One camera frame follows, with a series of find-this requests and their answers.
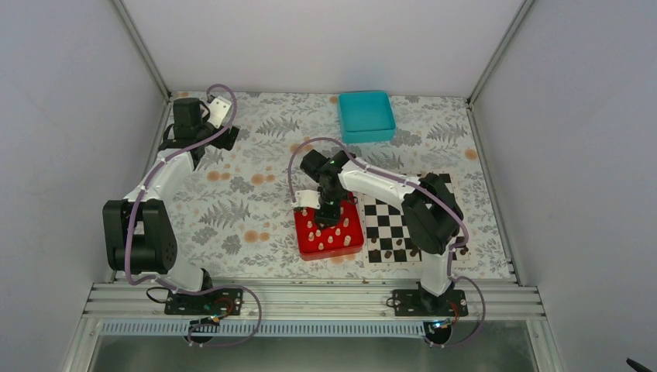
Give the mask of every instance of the red tray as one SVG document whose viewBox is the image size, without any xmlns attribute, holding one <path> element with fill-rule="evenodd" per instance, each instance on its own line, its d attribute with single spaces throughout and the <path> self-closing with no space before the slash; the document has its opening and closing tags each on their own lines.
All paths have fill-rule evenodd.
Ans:
<svg viewBox="0 0 657 372">
<path fill-rule="evenodd" d="M 349 199 L 356 200 L 351 194 L 349 194 Z M 363 228 L 360 225 L 356 205 L 343 200 L 340 206 L 343 210 L 340 223 L 337 226 L 323 229 L 322 234 L 315 236 L 313 241 L 308 240 L 308 235 L 310 232 L 315 233 L 318 230 L 317 225 L 315 225 L 315 210 L 306 208 L 307 215 L 303 215 L 302 211 L 294 213 L 294 224 L 297 228 L 297 241 L 299 242 L 301 259 L 310 261 L 344 256 L 358 253 L 363 248 L 365 238 L 363 237 Z M 349 219 L 349 226 L 347 227 L 344 226 L 345 219 Z M 312 223 L 312 227 L 308 227 L 308 221 Z M 340 229 L 339 236 L 335 234 L 336 229 Z M 333 236 L 333 243 L 328 242 L 329 236 Z M 344 244 L 345 236 L 351 236 L 348 246 Z M 319 243 L 324 244 L 323 250 L 319 250 Z"/>
</svg>

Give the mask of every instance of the teal plastic tray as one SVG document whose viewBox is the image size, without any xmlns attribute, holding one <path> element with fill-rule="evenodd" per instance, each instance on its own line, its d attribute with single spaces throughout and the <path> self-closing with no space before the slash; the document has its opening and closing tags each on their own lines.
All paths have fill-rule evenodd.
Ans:
<svg viewBox="0 0 657 372">
<path fill-rule="evenodd" d="M 343 93 L 338 98 L 338 114 L 345 143 L 390 141 L 397 128 L 385 91 Z"/>
</svg>

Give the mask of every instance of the black and white checkerboard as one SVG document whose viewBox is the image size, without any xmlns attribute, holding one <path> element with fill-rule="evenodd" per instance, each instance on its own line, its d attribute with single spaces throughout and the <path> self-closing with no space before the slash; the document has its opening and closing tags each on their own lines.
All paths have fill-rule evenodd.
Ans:
<svg viewBox="0 0 657 372">
<path fill-rule="evenodd" d="M 439 174 L 460 204 L 460 190 L 454 187 L 449 173 Z M 369 195 L 362 195 L 361 213 L 365 226 L 365 267 L 376 269 L 411 268 L 422 262 L 422 251 L 411 241 L 402 211 Z M 471 267 L 474 260 L 469 249 L 453 253 L 455 267 Z"/>
</svg>

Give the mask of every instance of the white wall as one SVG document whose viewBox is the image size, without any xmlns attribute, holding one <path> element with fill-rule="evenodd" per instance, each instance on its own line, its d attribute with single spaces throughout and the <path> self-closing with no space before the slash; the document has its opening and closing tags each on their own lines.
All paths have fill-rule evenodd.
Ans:
<svg viewBox="0 0 657 372">
<path fill-rule="evenodd" d="M 110 1 L 0 5 L 0 360 L 59 370 L 163 108 Z"/>
<path fill-rule="evenodd" d="M 174 90 L 470 95 L 522 0 L 125 0 Z"/>
<path fill-rule="evenodd" d="M 567 370 L 657 370 L 657 2 L 538 1 L 476 103 Z"/>
</svg>

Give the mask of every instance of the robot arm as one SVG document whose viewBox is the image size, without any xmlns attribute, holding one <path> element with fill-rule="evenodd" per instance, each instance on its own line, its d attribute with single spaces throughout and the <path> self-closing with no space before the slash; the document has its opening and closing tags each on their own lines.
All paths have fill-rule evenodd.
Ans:
<svg viewBox="0 0 657 372">
<path fill-rule="evenodd" d="M 165 131 L 156 164 L 177 150 L 217 133 L 229 106 L 229 102 L 220 98 L 214 98 L 208 104 L 196 98 L 176 100 L 174 124 Z M 201 107 L 205 107 L 205 117 Z M 173 139 L 167 138 L 171 129 L 174 131 Z M 231 150 L 238 133 L 239 129 L 232 127 L 210 144 Z M 143 225 L 143 231 L 136 232 L 132 238 L 130 269 L 133 274 L 157 273 L 177 288 L 188 291 L 200 291 L 212 286 L 206 271 L 186 260 L 176 260 L 177 241 L 167 214 L 167 208 L 171 207 L 184 179 L 194 171 L 204 155 L 204 146 L 181 153 L 151 176 L 150 186 L 139 203 L 136 219 L 138 225 L 140 222 Z M 141 186 L 137 186 L 122 200 L 107 201 L 103 207 L 107 259 L 113 270 L 124 270 L 129 214 L 141 190 Z"/>
<path fill-rule="evenodd" d="M 297 206 L 314 208 L 319 205 L 315 222 L 320 228 L 339 223 L 340 201 L 347 198 L 349 191 L 361 192 L 394 206 L 403 211 L 411 240 L 423 251 L 421 290 L 427 291 L 430 298 L 438 297 L 453 288 L 447 272 L 447 244 L 458 234 L 458 223 L 420 191 L 381 174 L 420 184 L 463 219 L 454 194 L 449 192 L 436 174 L 427 174 L 422 178 L 406 177 L 371 166 L 360 159 L 358 161 L 365 164 L 366 169 L 351 161 L 344 151 L 340 151 L 331 159 L 315 150 L 306 154 L 301 162 L 301 169 L 318 182 L 319 186 L 315 193 L 316 200 L 305 198 L 304 203 L 308 205 Z"/>
</svg>

